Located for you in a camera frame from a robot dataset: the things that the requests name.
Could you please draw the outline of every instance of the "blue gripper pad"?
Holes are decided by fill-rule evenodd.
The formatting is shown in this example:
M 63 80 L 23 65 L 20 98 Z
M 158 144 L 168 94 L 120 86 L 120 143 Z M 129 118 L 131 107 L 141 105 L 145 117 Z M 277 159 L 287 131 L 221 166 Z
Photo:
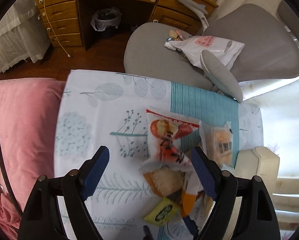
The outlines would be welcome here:
M 201 184 L 203 185 L 206 195 L 215 200 L 217 198 L 215 180 L 208 168 L 206 167 L 203 159 L 200 157 L 199 153 L 195 149 L 192 149 L 191 151 L 191 161 L 198 175 L 198 178 Z
M 83 165 L 83 171 L 80 176 L 80 182 L 83 185 L 81 198 L 83 201 L 92 196 L 102 177 L 104 170 L 109 162 L 109 150 L 101 146 L 91 160 L 86 161 Z

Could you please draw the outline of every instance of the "red and white food package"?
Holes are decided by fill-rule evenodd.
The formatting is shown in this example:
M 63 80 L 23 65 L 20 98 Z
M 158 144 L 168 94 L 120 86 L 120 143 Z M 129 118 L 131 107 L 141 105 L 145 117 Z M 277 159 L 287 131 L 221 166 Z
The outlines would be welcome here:
M 193 36 L 184 41 L 168 41 L 165 47 L 171 50 L 181 49 L 190 63 L 202 68 L 200 56 L 203 50 L 210 51 L 230 70 L 245 44 L 214 36 Z
M 142 174 L 168 166 L 176 171 L 192 171 L 190 159 L 179 149 L 180 139 L 199 129 L 199 120 L 149 107 L 146 109 L 150 158 L 140 167 Z

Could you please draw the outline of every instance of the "yellow tissue packet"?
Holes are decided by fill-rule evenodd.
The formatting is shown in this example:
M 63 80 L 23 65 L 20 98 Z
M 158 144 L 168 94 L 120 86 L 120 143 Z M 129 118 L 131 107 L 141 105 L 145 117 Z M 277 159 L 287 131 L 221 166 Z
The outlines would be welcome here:
M 163 198 L 163 200 L 157 205 L 156 208 L 152 210 L 144 220 L 148 223 L 162 226 L 167 221 L 177 213 L 179 210 L 179 205 L 169 200 L 168 198 Z

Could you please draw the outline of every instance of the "trash can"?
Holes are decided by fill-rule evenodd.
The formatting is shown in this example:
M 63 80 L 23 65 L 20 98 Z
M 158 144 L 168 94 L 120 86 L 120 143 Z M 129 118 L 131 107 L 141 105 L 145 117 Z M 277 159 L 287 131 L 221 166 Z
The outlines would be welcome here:
M 97 10 L 92 16 L 91 26 L 99 32 L 100 39 L 110 38 L 117 33 L 121 16 L 122 13 L 115 7 Z

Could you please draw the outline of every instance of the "pink label on bag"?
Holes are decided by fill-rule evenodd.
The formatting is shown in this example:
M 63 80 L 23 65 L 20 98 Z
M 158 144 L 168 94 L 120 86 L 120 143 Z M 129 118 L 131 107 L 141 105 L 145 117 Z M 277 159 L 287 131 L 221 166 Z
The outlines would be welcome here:
M 202 45 L 204 47 L 209 47 L 213 44 L 214 36 L 202 36 L 195 41 L 196 44 Z

